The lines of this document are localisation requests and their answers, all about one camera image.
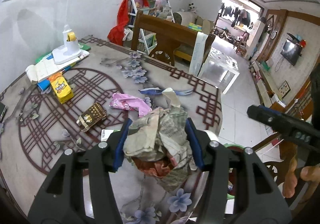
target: tv screen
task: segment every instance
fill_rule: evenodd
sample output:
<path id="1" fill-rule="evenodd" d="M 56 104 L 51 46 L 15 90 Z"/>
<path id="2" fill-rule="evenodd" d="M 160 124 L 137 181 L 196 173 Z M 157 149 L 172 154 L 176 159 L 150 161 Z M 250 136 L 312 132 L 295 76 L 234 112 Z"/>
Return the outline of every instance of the tv screen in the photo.
<path id="1" fill-rule="evenodd" d="M 297 63 L 297 60 L 300 56 L 300 52 L 302 47 L 294 42 L 290 41 L 289 39 L 286 40 L 281 54 L 288 62 L 290 62 L 293 66 Z"/>

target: white lamp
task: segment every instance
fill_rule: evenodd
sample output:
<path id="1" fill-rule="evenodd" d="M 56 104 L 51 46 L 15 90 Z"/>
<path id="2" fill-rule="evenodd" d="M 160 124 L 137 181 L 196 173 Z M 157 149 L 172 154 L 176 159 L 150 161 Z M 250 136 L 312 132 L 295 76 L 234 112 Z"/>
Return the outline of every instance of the white lamp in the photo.
<path id="1" fill-rule="evenodd" d="M 69 9 L 69 0 L 67 0 L 67 6 L 66 6 L 66 15 L 65 15 L 65 26 L 63 33 L 63 41 L 64 45 L 54 49 L 52 51 L 53 58 L 55 63 L 62 64 L 65 62 L 68 62 L 78 56 L 80 56 L 82 50 L 79 49 L 78 41 L 74 42 L 68 42 L 68 33 L 71 32 L 71 29 L 69 25 L 67 24 L 67 15 L 68 15 L 68 9 Z"/>

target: pink plastic package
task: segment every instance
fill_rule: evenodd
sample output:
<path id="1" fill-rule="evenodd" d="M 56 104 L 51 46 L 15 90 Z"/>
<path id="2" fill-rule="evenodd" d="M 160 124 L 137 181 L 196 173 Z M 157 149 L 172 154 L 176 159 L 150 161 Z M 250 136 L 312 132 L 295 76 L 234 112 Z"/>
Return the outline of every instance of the pink plastic package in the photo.
<path id="1" fill-rule="evenodd" d="M 110 106 L 117 109 L 138 111 L 139 117 L 143 117 L 152 111 L 141 98 L 137 98 L 128 94 L 114 93 Z"/>

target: framed picture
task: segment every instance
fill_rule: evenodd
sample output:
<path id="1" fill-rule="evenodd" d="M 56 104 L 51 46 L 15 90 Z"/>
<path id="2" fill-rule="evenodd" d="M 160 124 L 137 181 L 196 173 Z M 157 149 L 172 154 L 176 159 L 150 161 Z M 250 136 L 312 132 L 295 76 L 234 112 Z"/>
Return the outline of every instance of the framed picture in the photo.
<path id="1" fill-rule="evenodd" d="M 284 98 L 285 95 L 287 95 L 289 91 L 290 91 L 290 87 L 289 87 L 287 81 L 284 81 L 284 83 L 282 83 L 281 87 L 279 88 L 279 92 L 281 94 L 280 98 Z"/>

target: red fabric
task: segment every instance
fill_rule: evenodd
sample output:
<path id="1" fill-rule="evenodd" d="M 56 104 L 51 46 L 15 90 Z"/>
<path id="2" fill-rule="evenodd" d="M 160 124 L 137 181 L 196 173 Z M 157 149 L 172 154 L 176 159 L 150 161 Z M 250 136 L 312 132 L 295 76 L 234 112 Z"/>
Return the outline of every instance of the red fabric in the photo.
<path id="1" fill-rule="evenodd" d="M 143 6 L 149 6 L 147 0 L 143 0 Z M 123 32 L 128 22 L 128 0 L 123 0 L 118 11 L 117 25 L 108 34 L 110 42 L 123 46 Z"/>

